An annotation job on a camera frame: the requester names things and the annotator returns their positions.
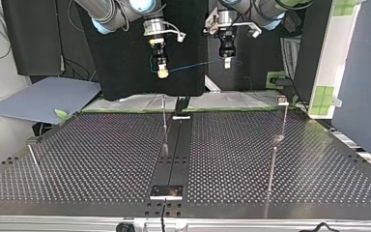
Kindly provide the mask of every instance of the black panel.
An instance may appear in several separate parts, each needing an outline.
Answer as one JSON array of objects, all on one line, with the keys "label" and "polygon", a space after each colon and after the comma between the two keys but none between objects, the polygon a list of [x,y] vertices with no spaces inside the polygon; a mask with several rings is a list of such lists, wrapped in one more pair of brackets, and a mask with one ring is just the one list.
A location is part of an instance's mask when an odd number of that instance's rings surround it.
[{"label": "black panel", "polygon": [[295,86],[300,92],[300,97],[306,102],[311,99],[331,6],[332,0],[315,0],[306,11],[295,72]]},{"label": "black panel", "polygon": [[58,75],[61,46],[54,0],[2,0],[17,73]]},{"label": "black panel", "polygon": [[333,124],[371,153],[371,1],[362,4]]},{"label": "black panel", "polygon": [[[152,50],[147,38],[143,36],[143,19],[133,22],[128,32],[119,30],[104,36],[96,31],[87,13],[82,9],[80,12],[100,76],[101,88],[107,100],[114,101],[140,93],[192,97],[203,94],[204,66],[172,72],[163,80],[151,73]],[[187,33],[183,43],[177,43],[176,36],[169,36],[169,69],[207,61],[207,40],[201,33],[207,13],[205,1],[167,1],[165,19]]]}]

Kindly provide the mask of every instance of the green tape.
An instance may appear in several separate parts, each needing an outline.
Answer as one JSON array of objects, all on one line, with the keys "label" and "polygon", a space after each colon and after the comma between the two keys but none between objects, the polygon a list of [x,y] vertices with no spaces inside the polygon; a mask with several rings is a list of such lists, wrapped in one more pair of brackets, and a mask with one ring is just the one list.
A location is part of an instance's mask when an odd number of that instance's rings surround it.
[{"label": "green tape", "polygon": [[311,106],[311,115],[328,115],[333,105],[333,90],[331,86],[317,86]]},{"label": "green tape", "polygon": [[357,0],[335,0],[333,16],[353,15]]},{"label": "green tape", "polygon": [[63,121],[67,121],[70,118],[68,113],[66,111],[62,110],[62,109],[55,109],[55,113]]},{"label": "green tape", "polygon": [[286,78],[285,71],[268,72],[267,74],[267,89],[284,89],[283,86],[276,86],[275,84],[272,84],[271,83],[272,78],[285,79]]}]

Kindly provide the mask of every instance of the metal rod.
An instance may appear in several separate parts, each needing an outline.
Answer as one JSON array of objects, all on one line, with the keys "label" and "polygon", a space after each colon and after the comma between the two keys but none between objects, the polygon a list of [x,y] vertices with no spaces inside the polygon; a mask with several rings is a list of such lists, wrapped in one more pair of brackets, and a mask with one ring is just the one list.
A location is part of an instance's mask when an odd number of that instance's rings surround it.
[{"label": "metal rod", "polygon": [[289,105],[285,106],[284,123],[282,125],[282,137],[285,137],[285,127],[286,127],[286,124],[287,124],[288,106]]},{"label": "metal rod", "polygon": [[271,157],[271,170],[270,170],[270,179],[268,181],[268,193],[272,192],[272,181],[273,181],[273,172],[275,169],[275,160],[276,160],[276,152],[278,148],[273,147],[272,148],[272,157]]},{"label": "metal rod", "polygon": [[162,108],[162,121],[164,129],[164,143],[162,145],[162,151],[165,153],[165,156],[168,156],[168,127],[167,127],[167,116],[165,113],[165,96],[162,96],[161,99],[161,108]]},{"label": "metal rod", "polygon": [[31,156],[32,156],[32,159],[33,159],[33,163],[34,163],[36,166],[39,166],[39,164],[38,164],[38,160],[36,159],[36,157],[35,157],[35,153],[33,152],[32,146],[31,146],[30,144],[28,144],[28,149],[29,149],[29,152],[31,153]]}]

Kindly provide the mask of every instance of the silver metal post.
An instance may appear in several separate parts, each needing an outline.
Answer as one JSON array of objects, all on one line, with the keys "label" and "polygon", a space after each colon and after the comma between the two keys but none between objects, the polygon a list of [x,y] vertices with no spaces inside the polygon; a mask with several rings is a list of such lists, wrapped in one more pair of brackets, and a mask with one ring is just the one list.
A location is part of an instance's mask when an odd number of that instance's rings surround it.
[{"label": "silver metal post", "polygon": [[273,172],[274,172],[274,169],[275,169],[275,160],[276,160],[277,150],[278,150],[278,148],[276,146],[272,148],[270,179],[268,181],[268,194],[270,194],[272,192]]},{"label": "silver metal post", "polygon": [[168,156],[168,127],[167,127],[167,117],[165,113],[165,96],[162,96],[161,99],[161,108],[162,108],[162,121],[164,129],[164,143],[162,145],[162,152],[165,156]]}]

